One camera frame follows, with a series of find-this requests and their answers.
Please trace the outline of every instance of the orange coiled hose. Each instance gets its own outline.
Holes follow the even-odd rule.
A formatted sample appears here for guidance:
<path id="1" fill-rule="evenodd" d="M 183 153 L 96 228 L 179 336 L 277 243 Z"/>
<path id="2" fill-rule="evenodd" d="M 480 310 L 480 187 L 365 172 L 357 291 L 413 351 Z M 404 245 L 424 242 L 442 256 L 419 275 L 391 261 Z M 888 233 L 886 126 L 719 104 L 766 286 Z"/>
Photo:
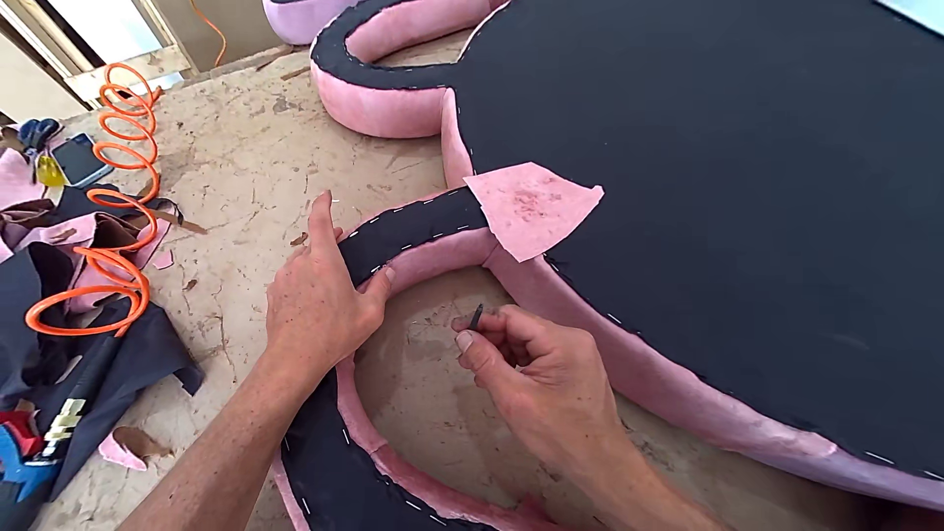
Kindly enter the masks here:
<path id="1" fill-rule="evenodd" d="M 141 83 L 143 83 L 144 87 L 147 89 L 147 98 L 145 99 L 137 94 L 134 94 L 130 89 L 128 89 L 128 87 L 112 83 L 111 71 L 115 68 L 128 70 L 131 74 L 140 79 Z M 117 99 L 127 104 L 129 107 L 131 107 L 131 109 L 126 110 L 117 107 L 107 98 L 108 91 L 111 91 Z M 122 96 L 118 91 L 123 91 L 127 94 L 130 94 L 131 98 L 128 99 Z M 158 158 L 158 144 L 154 140 L 154 129 L 157 126 L 157 122 L 154 119 L 154 103 L 158 100 L 160 95 L 163 94 L 163 90 L 158 88 L 156 91 L 152 92 L 151 87 L 147 84 L 147 80 L 144 79 L 144 77 L 142 77 L 142 75 L 139 74 L 137 70 L 127 66 L 126 64 L 114 63 L 108 65 L 105 68 L 105 84 L 102 85 L 102 88 L 98 91 L 98 93 L 101 95 L 102 103 L 111 108 L 111 111 L 102 112 L 98 116 L 98 124 L 102 127 L 102 129 L 107 131 L 112 136 L 121 138 L 123 140 L 149 141 L 151 144 L 151 154 L 150 156 L 145 157 L 141 153 L 131 149 L 128 146 L 116 144 L 114 142 L 97 142 L 92 148 L 95 157 L 98 157 L 98 159 L 103 163 L 112 165 L 116 168 L 122 168 L 126 170 L 146 168 L 151 174 L 151 186 L 150 190 L 147 192 L 147 195 L 142 197 L 141 200 L 107 189 L 89 190 L 86 195 L 88 196 L 89 201 L 98 205 L 110 206 L 114 208 L 138 209 L 142 212 L 142 214 L 147 216 L 148 227 L 143 229 L 143 231 L 147 231 L 147 234 L 144 236 L 144 238 L 136 241 L 135 243 L 119 248 L 73 248 L 73 252 L 85 257 L 85 261 L 91 268 L 118 285 L 77 287 L 40 300 L 34 304 L 33 307 L 29 309 L 29 311 L 26 312 L 26 325 L 36 332 L 42 334 L 91 335 L 115 331 L 115 336 L 121 337 L 125 334 L 125 332 L 127 332 L 127 329 L 131 326 L 131 323 L 133 323 L 138 317 L 141 316 L 141 314 L 144 313 L 144 310 L 147 309 L 147 303 L 151 300 L 151 288 L 147 277 L 144 276 L 138 267 L 132 264 L 127 258 L 122 256 L 121 252 L 138 250 L 154 241 L 154 238 L 156 238 L 158 235 L 158 220 L 154 214 L 151 213 L 151 211 L 149 211 L 143 204 L 156 197 L 160 189 L 160 175 L 158 174 L 158 170 L 154 168 L 154 161 Z M 147 117 L 147 126 L 142 125 L 141 122 L 134 119 L 139 116 Z M 134 128 L 139 130 L 141 134 L 123 134 L 112 130 L 108 124 L 106 124 L 106 121 L 110 118 L 131 124 L 134 126 Z M 102 154 L 102 151 L 106 148 L 122 151 L 136 159 L 137 162 L 129 164 L 117 163 L 116 161 L 113 161 Z M 102 197 L 113 197 L 114 199 L 118 200 L 103 199 Z M 111 271 L 108 271 L 103 267 L 103 264 L 124 271 L 130 275 L 133 280 L 128 281 L 112 273 Z M 79 329 L 58 328 L 47 326 L 40 322 L 40 315 L 46 308 L 63 302 L 64 300 L 72 299 L 82 295 L 88 295 L 91 293 L 118 293 L 127 296 L 131 300 L 131 308 L 128 311 L 127 317 L 109 325 Z"/>

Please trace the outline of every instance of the red object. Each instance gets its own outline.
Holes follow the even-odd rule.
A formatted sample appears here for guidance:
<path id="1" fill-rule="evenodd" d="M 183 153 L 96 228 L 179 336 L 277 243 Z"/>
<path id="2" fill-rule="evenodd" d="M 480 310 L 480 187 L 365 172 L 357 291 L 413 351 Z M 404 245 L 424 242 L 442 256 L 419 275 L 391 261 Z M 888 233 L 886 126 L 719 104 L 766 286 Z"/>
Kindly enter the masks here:
<path id="1" fill-rule="evenodd" d="M 9 428 L 23 457 L 30 457 L 42 450 L 42 437 L 34 434 L 30 426 L 32 416 L 28 411 L 0 411 L 0 425 Z"/>

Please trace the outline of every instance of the phone screen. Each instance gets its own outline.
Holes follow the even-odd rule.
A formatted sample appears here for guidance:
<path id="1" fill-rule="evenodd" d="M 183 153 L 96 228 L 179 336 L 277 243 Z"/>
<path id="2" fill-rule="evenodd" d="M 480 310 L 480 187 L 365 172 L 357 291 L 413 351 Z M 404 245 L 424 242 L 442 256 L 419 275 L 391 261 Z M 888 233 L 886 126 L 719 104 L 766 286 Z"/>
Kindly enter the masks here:
<path id="1" fill-rule="evenodd" d="M 111 169 L 111 166 L 99 161 L 92 153 L 92 139 L 85 133 L 65 141 L 54 148 L 52 154 L 62 168 L 66 180 L 73 186 L 82 185 L 92 176 L 100 178 Z"/>

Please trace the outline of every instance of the pink padded border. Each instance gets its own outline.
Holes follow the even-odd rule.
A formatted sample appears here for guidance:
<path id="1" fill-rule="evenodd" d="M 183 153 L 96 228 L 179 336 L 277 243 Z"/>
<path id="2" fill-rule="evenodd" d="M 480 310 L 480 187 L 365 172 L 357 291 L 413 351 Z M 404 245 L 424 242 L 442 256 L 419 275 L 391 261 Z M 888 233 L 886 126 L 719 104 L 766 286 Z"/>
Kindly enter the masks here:
<path id="1" fill-rule="evenodd" d="M 348 43 L 357 36 L 354 39 L 355 46 L 362 46 L 365 53 L 364 57 L 358 57 L 366 60 L 368 56 L 375 59 L 405 45 L 439 37 L 444 34 L 444 27 L 458 28 L 458 23 L 434 21 L 436 24 L 433 27 L 412 26 L 412 33 L 399 32 L 396 39 L 358 34 L 392 31 L 385 24 L 411 13 L 418 15 L 426 6 L 438 9 L 443 1 L 412 0 L 397 5 L 397 16 L 374 17 L 355 31 Z M 471 20 L 474 18 L 472 15 L 478 16 L 480 11 L 477 8 L 483 2 L 453 0 L 451 5 L 469 7 L 469 10 L 458 9 L 456 12 L 462 13 L 460 18 L 464 24 L 472 26 L 476 23 Z M 497 9 L 503 4 L 498 0 L 488 3 L 490 9 Z M 449 16 L 448 12 L 437 12 Z M 346 83 L 321 71 L 313 63 L 312 78 L 325 107 L 341 124 L 364 134 L 387 138 L 414 138 L 442 133 L 447 184 L 450 187 L 461 186 L 462 178 L 473 173 L 472 162 L 458 126 L 461 110 L 452 89 L 369 89 Z M 483 257 L 489 246 L 492 246 L 491 250 Z M 858 459 L 820 435 L 764 417 L 739 400 L 704 384 L 690 370 L 669 361 L 638 336 L 627 333 L 601 316 L 545 260 L 538 257 L 522 264 L 516 262 L 497 246 L 494 236 L 486 229 L 460 232 L 411 248 L 392 260 L 391 265 L 397 271 L 395 292 L 449 270 L 485 266 L 522 307 L 542 317 L 592 333 L 614 388 L 669 422 L 720 448 L 740 452 L 820 483 L 910 505 L 944 510 L 944 482 L 916 477 Z M 379 470 L 388 473 L 402 487 L 427 501 L 440 516 L 462 517 L 506 530 L 547 528 L 544 522 L 522 522 L 518 519 L 520 517 L 511 518 L 509 513 L 514 515 L 511 511 L 462 495 L 403 461 L 389 448 L 363 412 L 354 385 L 353 358 L 342 362 L 338 369 L 338 409 L 352 438 L 372 455 Z M 296 511 L 300 517 L 301 511 L 287 482 L 283 481 L 279 488 L 286 505 L 290 507 L 290 513 Z M 293 520 L 296 528 L 308 528 L 304 519 L 301 522 L 296 522 L 295 518 Z"/>

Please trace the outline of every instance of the staple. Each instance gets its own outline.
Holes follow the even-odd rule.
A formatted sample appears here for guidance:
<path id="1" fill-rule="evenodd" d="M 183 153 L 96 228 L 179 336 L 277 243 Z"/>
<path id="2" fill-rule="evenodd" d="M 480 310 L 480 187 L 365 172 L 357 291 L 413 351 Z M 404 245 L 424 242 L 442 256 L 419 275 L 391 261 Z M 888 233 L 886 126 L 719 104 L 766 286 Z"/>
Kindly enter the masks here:
<path id="1" fill-rule="evenodd" d="M 884 461 L 885 463 L 888 463 L 889 465 L 894 465 L 894 464 L 895 464 L 895 461 L 892 461 L 891 459 L 886 459 L 886 458 L 884 458 L 884 457 L 882 457 L 882 456 L 880 456 L 880 455 L 873 454 L 872 452 L 865 452 L 865 454 L 866 454 L 866 455 L 871 455 L 872 457 L 875 457 L 876 459 L 880 459 L 880 460 Z"/>

